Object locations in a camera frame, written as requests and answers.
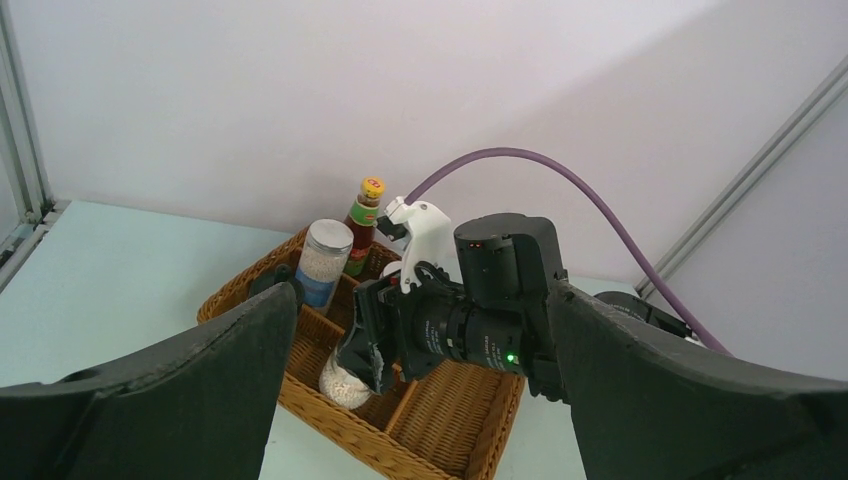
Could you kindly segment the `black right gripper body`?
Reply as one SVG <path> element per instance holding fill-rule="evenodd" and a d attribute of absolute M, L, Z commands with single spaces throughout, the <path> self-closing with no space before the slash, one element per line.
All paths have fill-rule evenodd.
<path fill-rule="evenodd" d="M 460 360 L 464 346 L 460 330 L 471 309 L 465 290 L 444 269 L 422 262 L 415 267 L 421 284 L 409 294 L 399 292 L 396 340 L 400 377 L 411 382 L 433 372 L 444 360 Z"/>

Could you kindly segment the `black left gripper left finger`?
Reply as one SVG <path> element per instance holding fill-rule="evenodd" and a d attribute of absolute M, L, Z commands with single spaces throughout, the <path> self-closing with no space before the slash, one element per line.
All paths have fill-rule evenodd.
<path fill-rule="evenodd" d="M 297 324 L 274 285 L 147 348 L 1 391 L 5 479 L 255 479 Z"/>

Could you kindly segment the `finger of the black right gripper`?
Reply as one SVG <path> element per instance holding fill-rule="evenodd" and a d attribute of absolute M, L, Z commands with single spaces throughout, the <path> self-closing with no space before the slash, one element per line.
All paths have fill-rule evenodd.
<path fill-rule="evenodd" d="M 377 395 L 396 383 L 398 292 L 396 278 L 368 280 L 355 287 L 352 324 L 337 348 L 338 365 Z"/>

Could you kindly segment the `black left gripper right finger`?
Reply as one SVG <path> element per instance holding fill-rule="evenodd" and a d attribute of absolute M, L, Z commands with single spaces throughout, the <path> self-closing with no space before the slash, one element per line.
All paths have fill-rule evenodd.
<path fill-rule="evenodd" d="M 549 325 L 590 479 L 843 479 L 847 385 L 727 356 L 558 282 Z"/>

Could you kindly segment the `black-cap spice bottle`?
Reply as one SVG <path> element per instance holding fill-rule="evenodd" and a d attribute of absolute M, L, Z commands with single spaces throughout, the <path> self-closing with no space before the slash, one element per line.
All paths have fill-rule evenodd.
<path fill-rule="evenodd" d="M 365 383 L 340 366 L 336 349 L 324 364 L 318 385 L 319 391 L 329 401 L 346 410 L 363 406 L 373 396 Z"/>
<path fill-rule="evenodd" d="M 280 264 L 261 273 L 255 278 L 248 289 L 248 297 L 256 296 L 263 291 L 271 288 L 273 285 L 287 283 L 290 284 L 296 295 L 298 303 L 303 301 L 304 289 L 301 282 L 296 278 L 296 271 L 288 264 Z"/>

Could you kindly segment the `clear-lid white spice jar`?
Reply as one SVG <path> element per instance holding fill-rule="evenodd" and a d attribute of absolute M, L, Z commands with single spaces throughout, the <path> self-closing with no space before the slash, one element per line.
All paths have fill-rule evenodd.
<path fill-rule="evenodd" d="M 295 274 L 306 305 L 321 313 L 329 309 L 353 240 L 350 228 L 338 220 L 320 219 L 308 227 Z"/>

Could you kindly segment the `red sauce bottle yellow cap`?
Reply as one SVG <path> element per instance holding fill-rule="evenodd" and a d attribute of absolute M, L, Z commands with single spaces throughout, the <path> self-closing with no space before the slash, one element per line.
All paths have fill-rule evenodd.
<path fill-rule="evenodd" d="M 365 177 L 344 220 L 353 233 L 352 248 L 344 267 L 344 273 L 351 277 L 360 275 L 365 267 L 374 242 L 379 205 L 384 192 L 385 183 L 381 178 Z"/>

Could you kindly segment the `clear-lid blue-label spice jar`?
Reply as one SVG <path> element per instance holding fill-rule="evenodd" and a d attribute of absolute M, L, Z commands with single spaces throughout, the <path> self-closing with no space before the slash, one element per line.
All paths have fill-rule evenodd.
<path fill-rule="evenodd" d="M 381 278 L 391 278 L 398 277 L 403 268 L 403 262 L 401 260 L 391 261 L 386 264 L 381 272 Z"/>

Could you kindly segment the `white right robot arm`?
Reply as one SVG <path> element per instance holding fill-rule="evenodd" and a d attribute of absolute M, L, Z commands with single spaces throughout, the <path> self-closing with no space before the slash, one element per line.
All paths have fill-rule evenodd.
<path fill-rule="evenodd" d="M 419 380 L 445 360 L 526 378 L 531 394 L 573 406 L 549 337 L 549 287 L 568 277 L 544 217 L 500 213 L 468 221 L 453 235 L 462 280 L 434 260 L 415 260 L 418 284 L 401 270 L 360 284 L 354 322 L 331 359 L 357 392 L 381 395 L 400 361 Z"/>

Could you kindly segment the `brown wicker divided tray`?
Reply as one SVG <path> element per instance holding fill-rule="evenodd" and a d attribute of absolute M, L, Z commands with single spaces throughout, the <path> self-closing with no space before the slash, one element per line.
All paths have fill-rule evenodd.
<path fill-rule="evenodd" d="M 352 322 L 352 290 L 398 254 L 375 243 L 363 273 L 341 278 L 326 313 L 301 310 L 278 403 L 390 479 L 492 479 L 525 391 L 523 378 L 451 360 L 422 380 L 346 410 L 319 391 L 319 374 Z"/>

